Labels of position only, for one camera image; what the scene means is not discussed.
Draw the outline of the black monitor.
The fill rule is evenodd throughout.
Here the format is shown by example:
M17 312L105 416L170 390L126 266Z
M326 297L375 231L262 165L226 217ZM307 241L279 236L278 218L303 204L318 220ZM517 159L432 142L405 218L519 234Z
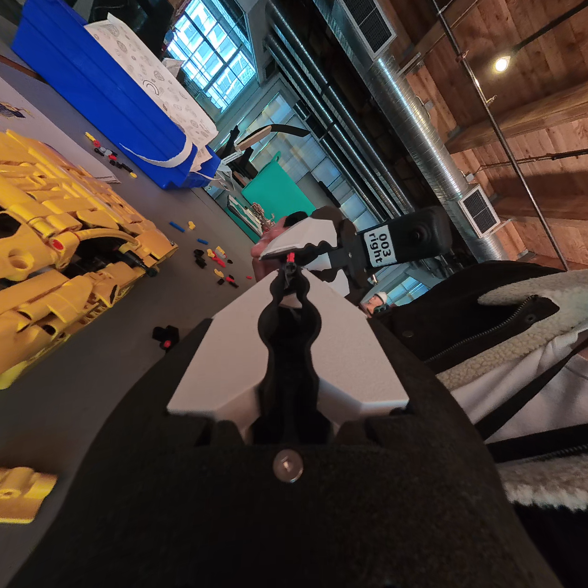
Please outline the black monitor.
M164 38L172 26L175 7L170 1L93 1L88 22L111 14L137 34L158 58L164 53Z

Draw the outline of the large paned window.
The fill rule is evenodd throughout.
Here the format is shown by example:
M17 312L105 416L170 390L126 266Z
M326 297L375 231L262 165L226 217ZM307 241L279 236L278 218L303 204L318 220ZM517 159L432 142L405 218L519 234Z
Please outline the large paned window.
M170 34L180 83L217 121L256 77L245 13L237 1L185 1Z

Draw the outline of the yellow toy brick car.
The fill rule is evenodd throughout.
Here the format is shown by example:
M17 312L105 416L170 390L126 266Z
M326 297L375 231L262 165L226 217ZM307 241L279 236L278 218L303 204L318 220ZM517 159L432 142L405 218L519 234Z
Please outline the yellow toy brick car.
M177 249L105 182L1 132L1 390Z

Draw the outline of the blue plastic bin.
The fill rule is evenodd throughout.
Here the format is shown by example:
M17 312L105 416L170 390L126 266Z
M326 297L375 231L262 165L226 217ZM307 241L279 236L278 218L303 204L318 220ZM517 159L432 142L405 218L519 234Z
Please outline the blue plastic bin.
M159 160L174 157L185 135L85 25L64 1L26 1L12 50L159 187L207 186L211 180L190 172L195 147L172 168L149 164L130 152ZM208 150L220 165L216 153Z

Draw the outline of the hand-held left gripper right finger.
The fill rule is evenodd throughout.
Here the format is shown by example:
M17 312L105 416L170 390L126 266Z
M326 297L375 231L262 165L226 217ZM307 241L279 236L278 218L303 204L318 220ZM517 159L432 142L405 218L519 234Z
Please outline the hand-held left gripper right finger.
M366 315L306 269L296 274L300 328L294 396L297 434L324 442L346 422L403 410L408 393Z

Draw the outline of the scattered mixed brick pieces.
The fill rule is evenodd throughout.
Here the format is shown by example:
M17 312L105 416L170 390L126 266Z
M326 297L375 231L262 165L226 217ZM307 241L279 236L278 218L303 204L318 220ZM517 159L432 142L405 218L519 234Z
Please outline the scattered mixed brick pieces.
M164 263L167 290L180 295L207 295L217 290L241 292L254 285L249 257L249 242L241 243L238 228L227 235L193 218L167 215L161 226L178 247L170 261Z

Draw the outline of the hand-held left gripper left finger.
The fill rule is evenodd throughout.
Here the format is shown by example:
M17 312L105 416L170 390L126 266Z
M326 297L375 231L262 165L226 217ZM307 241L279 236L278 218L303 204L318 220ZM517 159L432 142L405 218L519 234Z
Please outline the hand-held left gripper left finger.
M260 389L273 369L284 270L275 270L218 312L167 404L168 414L233 423L245 443L271 406Z

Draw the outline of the person's right hand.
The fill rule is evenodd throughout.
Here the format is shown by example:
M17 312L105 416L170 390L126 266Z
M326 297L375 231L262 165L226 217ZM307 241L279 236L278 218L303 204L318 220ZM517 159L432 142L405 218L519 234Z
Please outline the person's right hand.
M252 268L254 279L256 282L263 280L268 274L281 268L281 262L278 259L261 259L261 254L269 246L269 244L275 240L278 236L288 230L289 227L285 227L288 217L283 217L276 223L272 228L264 233L262 238L256 243L251 249L252 257Z

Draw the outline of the wooden tilting book stand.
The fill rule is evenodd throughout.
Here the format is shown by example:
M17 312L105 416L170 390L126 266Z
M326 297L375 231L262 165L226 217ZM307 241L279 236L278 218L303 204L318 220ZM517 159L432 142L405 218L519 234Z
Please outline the wooden tilting book stand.
M272 123L260 127L242 139L237 139L238 131L237 126L232 129L229 139L217 150L217 155L223 165L228 167L232 177L240 187L246 187L258 175L258 171L250 163L254 145L260 143L272 133L282 133L301 138L310 134L310 131L306 128L281 123Z

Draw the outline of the white patterned paper bag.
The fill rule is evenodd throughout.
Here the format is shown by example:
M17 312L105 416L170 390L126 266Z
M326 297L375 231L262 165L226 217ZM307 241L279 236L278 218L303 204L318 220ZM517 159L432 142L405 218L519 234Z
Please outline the white patterned paper bag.
M109 13L106 20L85 29L185 135L185 144L174 157L159 160L130 152L149 164L172 168L189 158L195 147L190 172L212 180L218 164L213 163L208 143L217 136L217 128L208 114L122 20Z

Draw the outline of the open instruction booklet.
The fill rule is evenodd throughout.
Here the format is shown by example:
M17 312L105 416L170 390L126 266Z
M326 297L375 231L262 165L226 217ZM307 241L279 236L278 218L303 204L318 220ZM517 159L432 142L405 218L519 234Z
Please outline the open instruction booklet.
M67 161L106 183L119 179L106 165L79 146L4 79L1 79L1 132L12 130L52 148Z

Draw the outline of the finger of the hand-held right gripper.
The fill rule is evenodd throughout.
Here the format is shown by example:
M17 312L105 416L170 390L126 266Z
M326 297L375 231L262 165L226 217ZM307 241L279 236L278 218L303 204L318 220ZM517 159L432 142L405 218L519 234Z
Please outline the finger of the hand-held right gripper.
M332 263L340 249L339 228L342 218L306 217L273 239L259 260L279 263Z
M299 250L299 266L325 282L342 297L350 295L351 254L342 246L306 245Z

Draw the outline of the yellow connector brick with hole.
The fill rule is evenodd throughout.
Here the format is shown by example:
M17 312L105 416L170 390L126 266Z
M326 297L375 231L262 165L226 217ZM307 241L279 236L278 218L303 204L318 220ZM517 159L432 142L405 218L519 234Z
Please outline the yellow connector brick with hole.
M56 475L39 473L29 467L1 467L1 524L33 522L57 480Z

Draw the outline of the white vent grille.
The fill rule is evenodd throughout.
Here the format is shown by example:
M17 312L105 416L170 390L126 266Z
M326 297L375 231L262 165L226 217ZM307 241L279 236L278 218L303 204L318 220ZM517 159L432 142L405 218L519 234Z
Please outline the white vent grille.
M501 225L496 211L480 185L472 187L458 205L480 239L492 235Z
M372 60L382 55L398 34L378 1L339 1L359 36L360 46Z

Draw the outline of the small cluster of brick pieces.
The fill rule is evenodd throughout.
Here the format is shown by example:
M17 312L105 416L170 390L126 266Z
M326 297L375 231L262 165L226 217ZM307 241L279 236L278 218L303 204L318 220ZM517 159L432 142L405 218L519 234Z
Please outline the small cluster of brick pieces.
M117 169L124 170L131 178L138 177L133 169L119 160L118 154L116 152L112 151L111 149L107 149L90 133L85 132L85 136L89 141L92 142L94 152L105 158L109 165L116 167Z

